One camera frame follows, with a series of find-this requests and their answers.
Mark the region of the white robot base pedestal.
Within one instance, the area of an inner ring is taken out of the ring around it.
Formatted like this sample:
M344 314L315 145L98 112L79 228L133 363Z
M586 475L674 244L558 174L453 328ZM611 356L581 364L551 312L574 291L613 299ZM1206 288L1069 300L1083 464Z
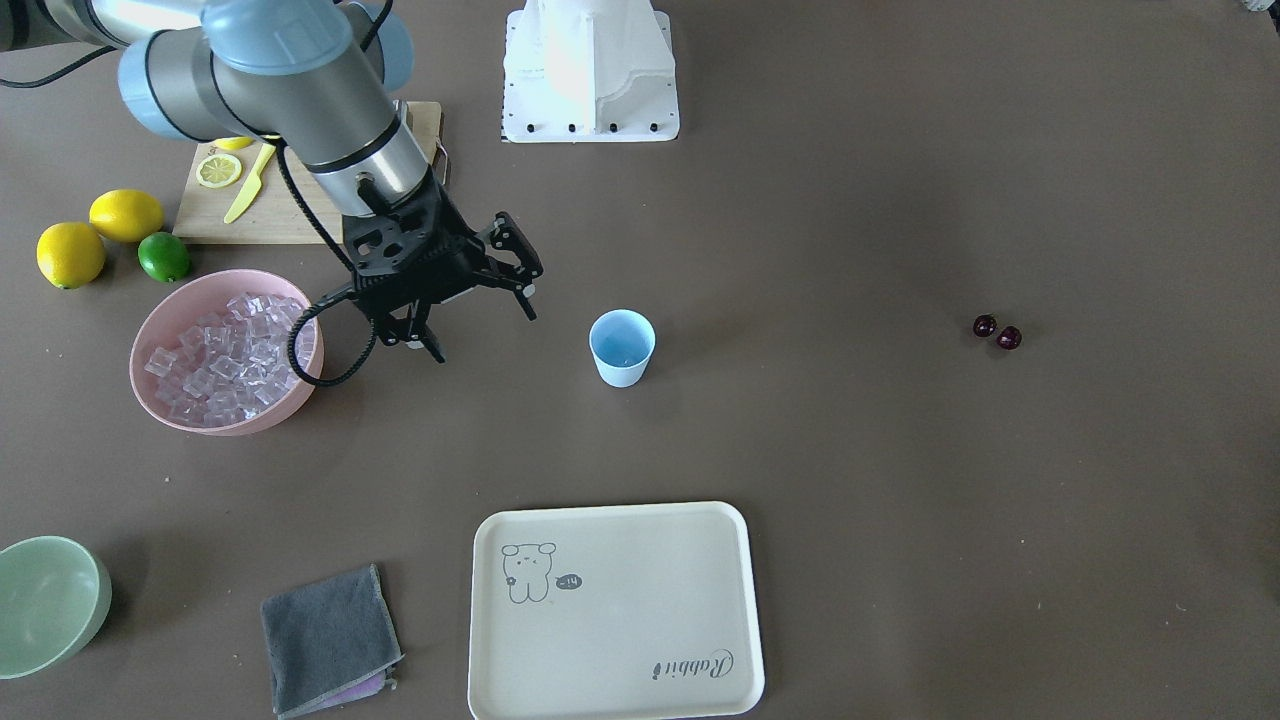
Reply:
M649 1L527 1L506 19L500 137L640 143L678 137L671 19Z

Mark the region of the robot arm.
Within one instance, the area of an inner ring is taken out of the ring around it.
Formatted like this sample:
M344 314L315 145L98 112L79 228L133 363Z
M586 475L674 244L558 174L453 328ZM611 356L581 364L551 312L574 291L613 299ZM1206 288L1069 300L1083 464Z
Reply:
M509 214L471 229L389 97L412 70L390 5L351 1L5 1L3 50L119 51L123 102L166 138L284 143L340 214L321 238L349 272L296 323L353 304L370 338L445 355L428 319L477 287L530 302L544 268Z

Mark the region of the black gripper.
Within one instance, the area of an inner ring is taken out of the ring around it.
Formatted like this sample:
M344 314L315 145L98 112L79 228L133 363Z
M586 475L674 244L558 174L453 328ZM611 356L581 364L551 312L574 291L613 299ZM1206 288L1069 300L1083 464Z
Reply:
M340 225L355 265L352 302L380 319L387 347L425 350L444 364L444 348L428 324L431 305L477 286L512 293L525 316L538 319L531 297L545 269L507 211L476 236L439 184L424 184L390 215L343 215ZM411 305L417 301L428 305Z

